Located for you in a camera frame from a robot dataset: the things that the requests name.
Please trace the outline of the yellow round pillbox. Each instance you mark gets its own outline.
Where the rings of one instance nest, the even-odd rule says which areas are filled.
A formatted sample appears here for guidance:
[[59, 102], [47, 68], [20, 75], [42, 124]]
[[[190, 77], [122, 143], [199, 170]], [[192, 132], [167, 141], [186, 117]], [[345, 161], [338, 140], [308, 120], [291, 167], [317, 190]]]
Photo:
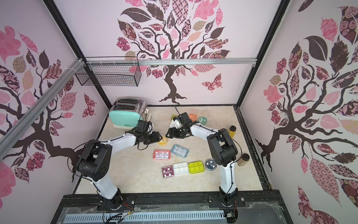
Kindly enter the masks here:
[[166, 137], [163, 137], [161, 141], [158, 142], [159, 145], [164, 146], [168, 143], [168, 139]]

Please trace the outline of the blue rectangular pillbox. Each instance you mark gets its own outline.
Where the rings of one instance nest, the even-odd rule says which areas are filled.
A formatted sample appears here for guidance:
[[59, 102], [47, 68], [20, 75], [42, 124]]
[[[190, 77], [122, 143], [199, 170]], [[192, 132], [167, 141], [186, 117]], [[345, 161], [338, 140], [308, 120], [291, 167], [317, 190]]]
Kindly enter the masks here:
[[172, 149], [171, 149], [171, 153], [176, 155], [176, 156], [179, 156], [181, 158], [186, 158], [188, 153], [189, 153], [189, 150], [185, 147], [182, 147], [180, 145], [177, 145], [177, 144], [174, 144]]

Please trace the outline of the red rectangular pillbox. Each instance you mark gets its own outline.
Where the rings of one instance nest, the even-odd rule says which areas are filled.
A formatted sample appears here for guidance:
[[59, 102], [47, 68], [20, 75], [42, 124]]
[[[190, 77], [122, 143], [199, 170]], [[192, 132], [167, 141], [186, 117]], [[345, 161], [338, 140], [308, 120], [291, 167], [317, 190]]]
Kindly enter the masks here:
[[170, 150], [156, 149], [153, 152], [153, 159], [154, 160], [170, 160], [170, 158], [171, 158], [171, 151]]

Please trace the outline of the clear white pillbox front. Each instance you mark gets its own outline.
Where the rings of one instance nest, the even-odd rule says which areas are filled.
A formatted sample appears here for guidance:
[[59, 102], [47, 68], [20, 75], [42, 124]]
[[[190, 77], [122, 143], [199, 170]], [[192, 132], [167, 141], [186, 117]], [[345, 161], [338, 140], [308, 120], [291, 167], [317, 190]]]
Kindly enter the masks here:
[[186, 175], [189, 173], [188, 163], [180, 162], [173, 164], [174, 175]]

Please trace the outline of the green lid white pillbox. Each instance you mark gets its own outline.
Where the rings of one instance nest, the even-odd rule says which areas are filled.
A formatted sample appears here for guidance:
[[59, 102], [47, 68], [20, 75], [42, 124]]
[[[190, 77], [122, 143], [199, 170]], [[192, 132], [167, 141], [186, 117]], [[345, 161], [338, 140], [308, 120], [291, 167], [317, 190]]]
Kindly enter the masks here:
[[188, 164], [190, 174], [203, 173], [205, 171], [204, 164], [202, 161], [194, 161]]

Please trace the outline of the magenta small pillbox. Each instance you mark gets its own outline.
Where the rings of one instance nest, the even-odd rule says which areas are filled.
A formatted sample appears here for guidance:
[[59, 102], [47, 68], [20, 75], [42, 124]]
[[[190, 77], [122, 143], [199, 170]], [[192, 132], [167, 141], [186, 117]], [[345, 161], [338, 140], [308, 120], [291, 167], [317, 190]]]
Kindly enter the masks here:
[[165, 166], [161, 169], [162, 171], [162, 177], [163, 178], [169, 178], [174, 176], [174, 169], [172, 165]]

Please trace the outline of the dark round pillbox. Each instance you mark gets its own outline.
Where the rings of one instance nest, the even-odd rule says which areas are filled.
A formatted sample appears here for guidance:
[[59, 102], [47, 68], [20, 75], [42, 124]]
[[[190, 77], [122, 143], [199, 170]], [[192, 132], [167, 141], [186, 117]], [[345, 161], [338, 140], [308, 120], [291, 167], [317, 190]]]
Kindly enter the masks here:
[[205, 161], [205, 168], [209, 171], [214, 171], [217, 168], [217, 164], [214, 159], [207, 159]]

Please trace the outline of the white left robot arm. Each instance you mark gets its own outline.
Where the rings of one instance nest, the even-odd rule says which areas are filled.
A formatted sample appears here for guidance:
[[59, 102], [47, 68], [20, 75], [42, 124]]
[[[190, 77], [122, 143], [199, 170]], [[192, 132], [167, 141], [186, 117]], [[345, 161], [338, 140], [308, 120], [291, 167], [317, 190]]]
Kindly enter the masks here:
[[120, 190], [108, 174], [112, 155], [141, 143], [148, 146], [160, 142], [163, 137], [159, 132], [152, 131], [152, 128], [153, 124], [150, 121], [140, 120], [133, 129], [119, 137], [107, 141], [88, 141], [84, 144], [82, 154], [75, 165], [76, 171], [90, 180], [102, 198], [117, 198]]

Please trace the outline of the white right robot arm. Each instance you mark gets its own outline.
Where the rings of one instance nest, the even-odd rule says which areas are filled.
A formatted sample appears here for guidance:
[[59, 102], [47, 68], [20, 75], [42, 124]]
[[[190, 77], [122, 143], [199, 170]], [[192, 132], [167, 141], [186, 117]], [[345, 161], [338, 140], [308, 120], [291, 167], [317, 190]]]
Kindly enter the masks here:
[[212, 159], [220, 168], [222, 197], [235, 196], [238, 189], [235, 183], [234, 166], [238, 149], [228, 131], [224, 128], [216, 130], [205, 127], [198, 121], [192, 121], [187, 113], [175, 117], [174, 121], [179, 124], [169, 128], [166, 137], [184, 139], [194, 136], [207, 141]]

